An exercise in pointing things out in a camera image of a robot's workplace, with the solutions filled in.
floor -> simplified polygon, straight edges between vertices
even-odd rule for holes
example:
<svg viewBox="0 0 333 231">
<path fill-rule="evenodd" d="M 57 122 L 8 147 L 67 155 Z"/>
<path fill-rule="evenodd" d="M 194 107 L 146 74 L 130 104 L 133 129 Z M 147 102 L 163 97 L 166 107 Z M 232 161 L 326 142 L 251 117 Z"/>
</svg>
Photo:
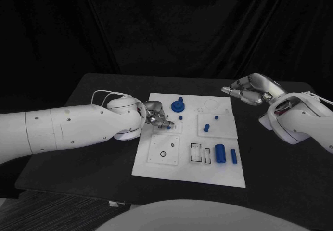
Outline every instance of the floor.
<svg viewBox="0 0 333 231">
<path fill-rule="evenodd" d="M 25 191 L 0 207 L 2 231 L 94 231 L 130 205 L 110 207 L 106 200 Z"/>
</svg>

white board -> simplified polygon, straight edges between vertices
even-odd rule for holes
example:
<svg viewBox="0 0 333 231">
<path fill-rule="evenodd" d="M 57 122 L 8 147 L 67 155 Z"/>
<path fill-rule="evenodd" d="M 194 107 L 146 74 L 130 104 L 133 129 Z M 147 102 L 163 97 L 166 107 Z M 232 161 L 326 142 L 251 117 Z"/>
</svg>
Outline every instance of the white board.
<svg viewBox="0 0 333 231">
<path fill-rule="evenodd" d="M 185 110 L 181 113 L 176 113 L 172 110 L 172 103 L 179 99 L 181 96 L 185 100 Z M 245 188 L 237 139 L 237 126 L 230 98 L 152 93 L 149 100 L 162 102 L 165 113 L 166 115 L 169 115 L 168 120 L 178 122 L 178 128 L 172 130 L 166 128 L 157 128 L 152 124 L 144 125 L 132 174 L 142 177 L 182 180 Z M 215 115 L 219 116 L 219 119 L 217 121 L 214 121 Z M 204 136 L 199 136 L 199 130 L 204 129 L 199 127 L 199 124 L 205 124 L 206 120 L 211 119 L 212 121 L 209 121 L 208 123 L 217 122 L 217 124 L 212 125 L 221 124 L 224 126 L 224 130 L 217 135 L 214 134 L 215 130 L 212 129 L 212 126 L 209 128 L 212 129 L 212 134 L 209 135 L 208 132 Z M 176 137 L 179 138 L 179 150 L 176 152 L 178 164 L 163 164 L 163 158 L 157 156 L 157 163 L 149 162 L 149 154 L 152 150 L 150 141 L 153 135 L 173 136 L 173 138 L 170 138 L 172 140 Z M 191 161 L 192 143 L 202 145 L 202 162 L 199 163 Z M 217 144 L 225 145 L 227 163 L 217 163 Z M 237 150 L 237 164 L 232 163 L 231 149 Z M 205 160 L 208 158 L 211 158 L 211 164 L 205 163 Z"/>
</svg>

table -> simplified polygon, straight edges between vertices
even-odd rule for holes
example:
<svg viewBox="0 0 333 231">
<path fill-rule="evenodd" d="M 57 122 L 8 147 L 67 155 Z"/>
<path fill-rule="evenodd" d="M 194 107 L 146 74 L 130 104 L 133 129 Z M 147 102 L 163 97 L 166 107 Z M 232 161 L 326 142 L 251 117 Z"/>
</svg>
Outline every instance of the table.
<svg viewBox="0 0 333 231">
<path fill-rule="evenodd" d="M 232 82 L 88 73 L 67 106 L 90 104 L 97 90 L 130 94 L 142 101 L 149 100 L 150 93 L 227 97 L 221 87 Z M 289 92 L 313 92 L 303 82 L 280 84 Z M 97 95 L 94 104 L 103 103 L 106 95 Z M 312 138 L 290 145 L 266 129 L 258 117 L 268 105 L 250 106 L 237 98 L 231 98 L 231 103 L 245 189 L 132 176 L 139 139 L 111 139 L 88 147 L 33 155 L 16 187 L 139 205 L 172 199 L 217 201 L 263 211 L 305 227 L 332 228 L 333 155 Z"/>
</svg>

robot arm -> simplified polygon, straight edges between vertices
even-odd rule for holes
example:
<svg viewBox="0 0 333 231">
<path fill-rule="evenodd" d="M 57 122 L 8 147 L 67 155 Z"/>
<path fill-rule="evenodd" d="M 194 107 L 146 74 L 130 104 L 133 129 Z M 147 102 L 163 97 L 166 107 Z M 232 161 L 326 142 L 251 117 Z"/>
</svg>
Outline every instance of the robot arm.
<svg viewBox="0 0 333 231">
<path fill-rule="evenodd" d="M 2 114 L 0 164 L 31 154 L 93 145 L 111 137 L 132 140 L 147 121 L 155 126 L 173 126 L 165 120 L 162 103 L 153 103 L 147 109 L 150 102 L 124 95 L 110 101 L 107 108 L 90 104 Z"/>
<path fill-rule="evenodd" d="M 279 83 L 258 73 L 222 87 L 222 91 L 250 105 L 270 104 L 260 122 L 286 142 L 296 144 L 312 136 L 333 153 L 333 111 L 322 104 L 323 98 L 310 92 L 287 93 Z"/>
</svg>

black curtain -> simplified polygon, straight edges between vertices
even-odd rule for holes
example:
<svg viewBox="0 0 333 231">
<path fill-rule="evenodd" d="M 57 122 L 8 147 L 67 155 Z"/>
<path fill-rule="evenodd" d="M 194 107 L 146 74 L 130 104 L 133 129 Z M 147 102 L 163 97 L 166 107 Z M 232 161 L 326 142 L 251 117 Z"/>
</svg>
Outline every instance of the black curtain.
<svg viewBox="0 0 333 231">
<path fill-rule="evenodd" d="M 260 72 L 310 83 L 332 100 L 332 11 L 328 0 L 5 1 L 0 113 L 62 107 L 87 72 Z M 23 166 L 0 166 L 0 197 L 18 195 Z"/>
</svg>

